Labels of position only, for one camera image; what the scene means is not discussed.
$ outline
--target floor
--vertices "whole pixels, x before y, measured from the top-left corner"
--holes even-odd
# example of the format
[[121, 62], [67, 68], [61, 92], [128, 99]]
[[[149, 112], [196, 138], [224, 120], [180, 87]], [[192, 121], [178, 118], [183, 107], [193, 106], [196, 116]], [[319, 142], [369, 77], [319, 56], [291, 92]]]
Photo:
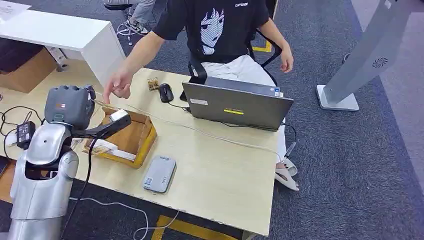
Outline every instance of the floor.
[[[158, 0], [158, 18], [165, 0]], [[119, 12], [105, 10], [100, 0], [13, 0], [33, 9], [109, 20], [117, 27]], [[424, 239], [424, 84], [423, 13], [414, 13], [391, 69], [355, 95], [357, 112], [320, 109], [315, 86], [337, 72], [342, 56], [350, 52], [373, 14], [377, 0], [280, 0], [275, 23], [291, 43], [295, 67], [279, 72], [269, 66], [295, 104], [287, 117], [298, 132], [292, 160], [298, 166], [295, 180], [300, 192], [275, 184], [270, 240], [421, 240]], [[168, 41], [147, 67], [188, 74], [185, 33]], [[121, 39], [129, 53], [131, 47]], [[270, 53], [258, 52], [263, 61]], [[286, 131], [287, 141], [293, 134]], [[81, 183], [75, 183], [75, 195]], [[148, 211], [149, 221], [173, 210], [159, 207], [97, 186], [87, 195], [105, 202], [123, 202]], [[11, 205], [0, 202], [0, 232], [10, 224]], [[66, 239], [132, 239], [145, 224], [136, 212], [84, 202], [75, 214]], [[182, 214], [183, 221], [239, 238], [240, 231]], [[163, 239], [198, 239], [167, 229]]]

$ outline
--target cardboard box on floor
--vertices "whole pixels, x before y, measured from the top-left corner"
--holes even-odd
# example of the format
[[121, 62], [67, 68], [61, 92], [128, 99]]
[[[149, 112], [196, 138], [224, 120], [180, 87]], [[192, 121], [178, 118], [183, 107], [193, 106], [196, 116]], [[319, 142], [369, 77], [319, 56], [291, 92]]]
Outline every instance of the cardboard box on floor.
[[0, 74], [0, 87], [27, 94], [55, 70], [56, 66], [56, 61], [43, 48], [15, 71]]
[[[111, 121], [109, 116], [117, 110], [116, 108], [103, 105], [105, 117], [101, 125], [108, 124]], [[140, 168], [158, 135], [149, 116], [129, 110], [125, 111], [131, 117], [131, 124], [106, 139], [106, 141], [115, 144], [118, 150], [136, 155], [135, 160], [131, 161], [110, 153], [100, 153], [97, 156], [114, 160], [133, 168]], [[92, 139], [86, 141], [83, 152], [88, 154], [92, 141]]]

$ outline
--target white slipper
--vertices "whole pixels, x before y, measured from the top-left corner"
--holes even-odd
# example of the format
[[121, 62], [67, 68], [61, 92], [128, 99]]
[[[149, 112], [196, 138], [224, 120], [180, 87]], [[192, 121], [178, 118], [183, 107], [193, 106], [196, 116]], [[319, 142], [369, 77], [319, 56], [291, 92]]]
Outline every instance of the white slipper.
[[289, 189], [299, 191], [299, 184], [293, 180], [286, 168], [276, 168], [274, 178]]
[[288, 170], [288, 173], [290, 174], [290, 176], [294, 176], [298, 173], [298, 168], [293, 164], [292, 161], [290, 161], [290, 159], [288, 157], [284, 158], [284, 166], [285, 169]]

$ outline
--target black t-shirt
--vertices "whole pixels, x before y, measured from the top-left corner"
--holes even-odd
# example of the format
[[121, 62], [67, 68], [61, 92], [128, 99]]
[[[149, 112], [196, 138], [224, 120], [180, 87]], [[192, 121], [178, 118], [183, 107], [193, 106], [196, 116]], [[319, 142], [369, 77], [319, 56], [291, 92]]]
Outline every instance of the black t-shirt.
[[268, 18], [265, 0], [168, 0], [153, 32], [176, 40], [185, 27], [188, 48], [198, 59], [229, 63], [248, 53], [248, 37]]

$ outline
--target human hand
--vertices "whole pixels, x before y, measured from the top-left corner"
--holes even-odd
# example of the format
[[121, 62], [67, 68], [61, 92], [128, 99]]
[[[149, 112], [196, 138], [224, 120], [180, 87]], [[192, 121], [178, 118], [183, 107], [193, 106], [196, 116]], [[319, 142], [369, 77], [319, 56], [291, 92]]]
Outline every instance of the human hand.
[[282, 49], [281, 52], [281, 71], [284, 73], [288, 73], [293, 69], [293, 62], [295, 61], [293, 59], [292, 50], [290, 49], [289, 44], [287, 44], [286, 47]]
[[130, 85], [133, 80], [133, 75], [125, 69], [120, 69], [115, 72], [107, 82], [103, 91], [103, 101], [110, 104], [111, 93], [115, 94], [118, 98], [128, 99], [130, 97]]

